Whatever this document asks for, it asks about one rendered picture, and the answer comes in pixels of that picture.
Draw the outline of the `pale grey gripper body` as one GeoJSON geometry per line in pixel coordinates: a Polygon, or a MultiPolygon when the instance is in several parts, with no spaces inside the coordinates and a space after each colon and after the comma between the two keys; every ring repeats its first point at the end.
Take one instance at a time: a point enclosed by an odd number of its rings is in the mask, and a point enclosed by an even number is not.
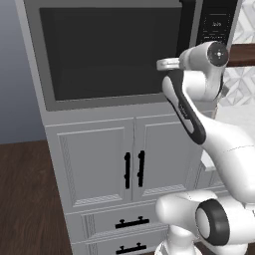
{"type": "Polygon", "coordinates": [[[175,70],[179,68],[178,58],[166,58],[156,62],[156,68],[159,71],[175,70]]]}

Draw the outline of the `grey panelled cupboard door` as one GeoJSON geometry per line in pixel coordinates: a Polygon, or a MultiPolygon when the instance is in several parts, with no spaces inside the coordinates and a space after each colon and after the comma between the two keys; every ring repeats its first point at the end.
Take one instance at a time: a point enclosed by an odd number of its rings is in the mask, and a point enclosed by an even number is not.
{"type": "Polygon", "coordinates": [[[137,118],[134,128],[132,199],[157,199],[168,193],[193,190],[202,155],[177,115],[137,118]],[[144,150],[142,187],[138,187],[138,154],[144,150]]]}
{"type": "Polygon", "coordinates": [[[131,201],[133,120],[47,126],[46,134],[65,213],[131,201]]]}

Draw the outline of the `grey counter cabinet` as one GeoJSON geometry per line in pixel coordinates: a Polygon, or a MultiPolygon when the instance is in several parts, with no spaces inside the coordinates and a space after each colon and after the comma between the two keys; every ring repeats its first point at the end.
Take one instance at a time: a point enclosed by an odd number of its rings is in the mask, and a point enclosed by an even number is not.
{"type": "Polygon", "coordinates": [[[201,155],[197,177],[195,181],[196,189],[211,190],[217,194],[217,196],[225,196],[228,191],[222,183],[218,172],[216,171],[215,165],[204,150],[201,155]]]}

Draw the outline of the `grey tall cabinet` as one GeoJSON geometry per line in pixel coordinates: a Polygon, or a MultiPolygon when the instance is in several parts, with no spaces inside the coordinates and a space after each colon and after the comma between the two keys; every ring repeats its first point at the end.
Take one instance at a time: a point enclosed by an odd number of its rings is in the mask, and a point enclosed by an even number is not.
{"type": "MultiPolygon", "coordinates": [[[[163,72],[156,62],[177,57],[182,4],[179,0],[16,0],[16,6],[45,130],[133,120],[131,201],[74,213],[156,202],[132,199],[135,120],[175,115],[162,93],[163,72]]],[[[239,0],[196,0],[189,48],[210,40],[230,43],[239,8],[239,0]]],[[[78,243],[157,230],[167,228],[162,224],[78,243]]]]}

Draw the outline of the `grey drawer front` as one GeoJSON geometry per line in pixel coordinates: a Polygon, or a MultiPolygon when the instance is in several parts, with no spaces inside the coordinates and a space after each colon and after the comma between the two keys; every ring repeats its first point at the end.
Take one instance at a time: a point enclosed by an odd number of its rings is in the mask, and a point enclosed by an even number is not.
{"type": "Polygon", "coordinates": [[[91,243],[78,243],[72,246],[73,255],[116,255],[120,246],[133,247],[137,242],[146,245],[145,250],[130,252],[122,255],[141,255],[152,252],[167,237],[167,230],[143,232],[108,240],[99,240],[91,243]]]}
{"type": "Polygon", "coordinates": [[[66,223],[72,243],[89,241],[117,233],[141,230],[145,228],[161,227],[155,212],[155,202],[122,207],[106,207],[101,210],[80,212],[66,215],[66,223]],[[127,228],[116,229],[115,225],[121,219],[125,221],[137,220],[139,216],[148,218],[149,222],[127,228]]]}

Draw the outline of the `dark wooden wall shelf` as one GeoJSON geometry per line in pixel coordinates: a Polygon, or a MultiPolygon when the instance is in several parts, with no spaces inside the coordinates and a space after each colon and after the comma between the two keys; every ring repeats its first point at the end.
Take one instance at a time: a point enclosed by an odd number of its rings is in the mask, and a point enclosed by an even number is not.
{"type": "Polygon", "coordinates": [[[255,66],[255,43],[233,44],[230,49],[228,67],[255,66]]]}

